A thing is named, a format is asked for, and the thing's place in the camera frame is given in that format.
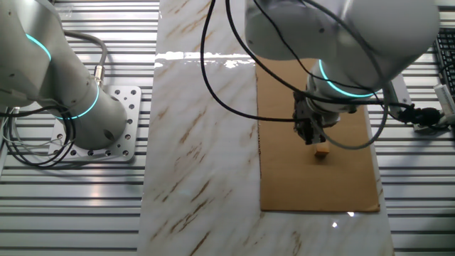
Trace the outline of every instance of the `small wooden block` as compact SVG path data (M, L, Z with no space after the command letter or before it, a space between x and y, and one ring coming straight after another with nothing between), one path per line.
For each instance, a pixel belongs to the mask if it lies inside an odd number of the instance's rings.
M330 153L328 142L318 143L314 146L314 156L326 157Z

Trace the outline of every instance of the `blue led ring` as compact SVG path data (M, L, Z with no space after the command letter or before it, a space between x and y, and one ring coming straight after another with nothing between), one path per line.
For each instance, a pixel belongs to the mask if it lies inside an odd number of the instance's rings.
M98 96L100 96L100 87L99 86L97 86L97 97L95 98L95 101L93 102L93 104L88 108L88 110L85 110L85 112L83 112L82 114L79 114L78 116L71 117L71 119L76 119L76 118L83 116L84 114L87 114L95 106L95 104L97 104Z
M326 73L324 72L324 69L322 68L322 60L319 60L319 68L321 69L322 77L323 77L325 80L328 80L328 77L327 77ZM336 85L334 85L331 81L326 81L326 82L327 82L328 85L330 85L335 91L341 93L342 95L346 95L346 96L349 96L349 97L370 97L370 96L373 96L373 93L366 94L366 95L357 95L357 94L345 92L345 91L343 91L342 89L336 87Z
M52 60L52 58L50 57L49 50L48 50L42 43L40 43L40 41L36 40L33 36L30 36L30 35L28 35L28 34L26 34L26 36L27 36L27 38L28 38L30 41L34 42L36 45L38 45L39 47L41 47L41 48L45 51L45 53L46 53L46 54L48 55L48 57L49 57L49 61Z

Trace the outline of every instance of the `metal mounting plate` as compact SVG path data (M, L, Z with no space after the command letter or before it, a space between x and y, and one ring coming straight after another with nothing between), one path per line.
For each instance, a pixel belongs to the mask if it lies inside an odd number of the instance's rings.
M137 127L139 124L139 112L141 108L141 88L137 86L104 86L103 90L111 96L116 97L127 111L127 119L132 120L128 123L121 137L111 146L100 150L86 150L73 146L70 153L63 159L63 162L130 162L134 158L136 148ZM52 139L57 139L59 134L65 134L65 128L56 120ZM49 153L59 150L59 143L51 143Z

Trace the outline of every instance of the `black cable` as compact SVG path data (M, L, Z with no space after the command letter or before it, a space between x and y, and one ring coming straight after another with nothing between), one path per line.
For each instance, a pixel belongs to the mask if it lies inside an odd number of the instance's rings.
M450 67L450 66L453 65L453 64L455 64L455 63L447 63L444 67L442 67L442 68L439 70L438 73L441 74L442 71L444 71L446 68Z
M311 77L313 78L316 78L316 79L319 79L319 80L322 80L322 81L326 81L326 82L332 82L334 84L337 84L337 85L340 85L340 86L343 86L343 87L347 87L347 88L353 88L353 89L362 89L362 90L366 90L368 92L371 92L373 94L375 94L375 91L374 90L371 90L370 88L367 88L365 86L362 86L362 85L359 85L359 86L352 86L352 85L345 85L341 82L337 82L337 81L334 81L334 80L329 80L329 79L325 79L325 78L321 78L317 75L314 75L313 73L311 73L309 70L306 69L305 65L300 61L300 58L298 57L298 55L295 53L295 51L292 49L292 47L286 42L286 40L284 40L284 37L283 37L283 34L282 32L279 30L277 24L272 20L272 18L270 18L269 14L267 14L267 12L264 11L264 9L262 9L262 7L259 5L259 3L257 3L257 0L254 0L254 3L256 4L256 7L261 11L262 14L264 14L265 18L267 18L267 20L269 20L269 22L271 23L271 25L274 27L275 31L277 32L278 34L278 37L279 39L281 40L281 42L284 44L284 46L286 46L286 48L291 52L291 54L294 56L294 58L299 62L301 68L303 70L305 70L305 72L310 75Z
M237 110L234 110L233 108L227 106L213 91L212 87L210 86L210 83L208 81L208 78L207 78L207 73L205 71L205 64L204 64L204 52L205 52L205 37L207 35L207 30L208 30L208 25L210 24L210 18L212 16L212 13L213 13L213 9L215 7L215 0L212 0L211 3L210 3L210 6L209 6L209 9L208 9L208 12L207 12L207 17L205 18L205 23L204 23L204 27L203 27L203 32L202 32L202 36L201 36L201 42L200 42L200 62L201 62L201 71L202 71L202 75L203 75L203 79L204 79L204 82L205 82L205 86L207 87L209 93L212 95L212 97L215 99L215 101L220 104L222 107L224 107L225 109L227 109L228 111L234 113L234 114L237 114L237 115L240 115L242 117L246 117L246 118L250 118L250 119L256 119L256 120L262 120L262 121L271 121L271 122L300 122L302 121L303 119L281 119L281 118L271 118L271 117L258 117L258 116L254 116L254 115L250 115L250 114L246 114L246 113L243 113L243 112L240 112L240 111L237 111ZM230 25L231 25L231 28L233 29L233 32L234 32L234 35L236 36L237 40L240 40L240 44L242 45L242 41L241 41L241 38L238 36L238 33L235 29L233 25L233 22L232 22L232 17L230 16L230 12L227 14L227 17L228 19L230 19ZM264 70L266 70L272 77L274 77L275 79L277 79L278 81L280 81L281 83L283 83L284 85L286 85L287 87L290 87L292 90L294 91L297 91L299 93L303 93L304 95L310 95L308 96L308 98L310 99L313 99L313 100L318 100L318 101L321 101L321 102L329 102L329 103L338 103L338 104L348 104L348 105L382 105L383 102L378 100L376 102L374 101L356 101L355 103L352 103L351 101L349 100L339 100L339 101L335 101L335 100L327 100L327 99L324 99L324 98L320 98L320 97L316 97L316 96L313 96L311 94L308 94L306 92L302 92L298 89L296 89L295 87L293 87L292 85L290 85L289 83L287 83L286 81L282 80L279 76L277 76L276 74L274 74L271 70L269 70L263 63L261 63L257 58L256 56L254 55L254 53L252 53L248 48L246 48L245 46L245 51L250 55L250 57L253 58L253 60L257 61L258 65L261 66Z
M20 112L20 113L17 113L17 114L8 114L8 112L7 113L0 113L0 117L27 117L29 115L37 114L39 112L43 112L43 111L46 111L46 110L57 110L59 108L60 108L59 106L48 106L48 107L42 107L40 109L33 110L33 111Z
M26 165L29 165L29 166L34 166L36 168L40 168L40 169L51 169L52 167L56 166L57 164L59 164L67 155L68 153L70 152L70 150L72 149L73 145L74 145L74 140L75 140L75 136L76 136L76 133L75 133L75 123L73 121L73 119L71 119L71 116L68 115L68 114L64 114L63 113L63 109L59 109L60 113L62 114L62 117L63 117L63 123L64 123L64 126L65 126L65 131L66 131L66 135L65 135L65 142L64 142L64 145L67 145L68 142L70 141L70 138L72 138L72 142L71 144L69 145L69 147L67 148L66 152L58 159L56 160L64 151L65 147L63 146L61 149L59 149L56 154L49 160L47 161L44 161L44 162L41 162L41 163L33 163L32 161L29 161L24 155L22 152L20 152L20 150L17 148L16 144L15 143L11 143L12 145L12 148L9 146L9 143L6 142L6 147L8 148L10 154L18 161L20 161L22 164L26 164ZM13 141L14 138L13 138L13 135L12 135L12 124L13 124L13 120L12 118L9 118L8 120L8 125L6 125L4 127L4 136L5 137L9 137L9 140Z
M85 39L87 41L90 41L94 44L99 45L102 49L102 53L101 53L100 63L98 65L101 65L101 66L105 65L106 58L107 58L107 47L106 47L105 42L103 42L101 39L99 39L97 37L87 35L84 33L79 33L79 32L75 32L75 31L67 31L67 30L63 30L63 32L65 33L65 36L69 36L72 38Z
M380 82L384 81L384 79L383 79L384 77L382 75L382 71L380 70L379 64L376 61L376 59L374 59L374 56L371 53L371 50L368 47L366 47L364 40L361 37L359 38L358 35L354 34L354 32L352 32L352 30L350 30L349 27L342 20L340 20L335 14L333 14L328 9L325 9L323 6L320 6L320 5L316 4L316 3L314 3L313 1L305 0L305 2L315 6L320 11L322 11L325 14L329 15L330 17L332 17L342 27L344 27L349 32L349 34L351 34L352 37L354 37L354 39L359 43L359 45L362 47L362 49L365 51L365 53L369 57L371 63L375 67L376 72L378 73L378 75L380 77ZM234 36L236 37L238 43L250 55L250 57L253 58L253 60L257 61L257 64L259 66L261 66L261 68L263 68L266 72L268 72L273 78L275 78L278 81L280 81L281 83L283 83L284 81L280 77L278 77L276 74L274 74L272 71L270 71L267 67L265 67L264 64L262 64L255 57L255 55L250 51L250 49L248 49L248 47L245 45L245 43L243 43L243 40L241 39L240 35L238 34L237 29L236 29L235 24L234 24L234 21L232 19L232 13L231 13L231 10L230 10L230 0L225 0L225 6L226 6L227 19L229 21L231 30L234 33ZM314 95L311 95L311 94L306 93L306 92L300 92L300 93L303 96L307 96L311 100L315 100L314 98L316 98ZM333 100L333 101L328 101L328 102L327 101L321 101L321 102L333 103L333 102L338 102L338 101L339 100ZM355 101L355 102L348 101L348 102L349 103L341 103L341 104L345 104L345 105L362 105L362 104L356 104L356 103L359 103L360 101ZM377 105L384 104L384 107L383 107L384 113L383 113L383 116L382 116L381 124L380 124L378 130L376 131L376 133L373 135L373 137L370 140L368 140L368 142L366 142L364 144L361 144L361 145L356 145L356 146L343 145L343 144L337 142L336 140L330 138L329 135L327 135L325 133L323 128L317 125L316 120L312 116L310 116L309 119L311 120L311 122L313 122L315 124L314 128L316 128L320 134L322 134L327 140L329 140L330 143L332 143L332 144L334 144L336 146L339 146L340 148L343 148L343 149L349 149L349 150L364 149L364 148L370 146L371 144L373 144L378 139L378 137L381 135L383 129L385 128L385 124L387 122L387 116L388 116L388 113L389 113L389 106L391 105L390 102L379 102L378 101L378 102L374 102L374 103L377 104ZM413 110L413 106L410 106L410 105L406 105L406 104L402 104L402 103L394 103L394 105L402 105L402 106L406 107L409 110Z
M277 74L273 73L264 63L262 63L255 55L254 53L245 45L243 42L242 38L240 37L239 33L237 32L237 29L235 27L234 21L232 19L232 14L230 11L230 1L226 0L226 14L227 14L227 19L229 21L229 25L231 27L232 33L234 33L235 38L237 39L237 42L242 46L243 50L260 66L265 72L267 72L269 75L271 75L275 80L279 81L281 84L284 86L288 87L289 89L293 90L294 92L300 93L303 96L319 101L319 102L325 102L325 103L331 103L331 104L340 104L340 105L383 105L383 101L372 101L372 100L345 100L345 99L326 99L322 97L317 97L315 95L312 95L311 93L303 92L301 90L298 90L295 88L293 85L289 84L285 80L283 80L281 77L279 77ZM405 108L411 108L410 105L400 103L400 102L391 102L389 105L391 106L398 106L398 107L405 107Z
M249 119L261 120L261 121L271 121L271 122L295 122L295 121L300 121L298 119L258 117L258 116L254 116L254 115L251 115L251 114L245 114L243 112L240 112L238 110L234 110L233 108L229 107L228 105L226 105L215 94L215 92L213 91L213 88L210 86L210 83L208 82L207 73L205 71L205 63L204 63L205 37L207 36L208 25L210 23L210 18L212 16L214 7L215 7L215 0L212 0L211 3L210 3L210 6L208 7L207 17L205 18L204 27L203 27L203 30L202 30L202 37L201 37L201 40L200 40L200 69L202 71L202 76L203 76L203 79L204 79L204 82L205 82L205 86L207 87L208 92L212 95L213 99L215 99L216 102L218 102L218 104L220 104L222 107L224 107L228 111L230 111L230 112L232 112L234 114L240 115L241 117L246 117L246 118L249 118Z

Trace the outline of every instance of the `keyboard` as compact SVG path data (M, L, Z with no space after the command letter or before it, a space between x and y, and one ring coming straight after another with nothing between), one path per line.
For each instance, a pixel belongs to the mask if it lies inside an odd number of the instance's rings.
M438 71L450 63L455 63L455 28L440 28L434 49L437 52ZM455 65L447 67L439 75L439 79L455 99Z

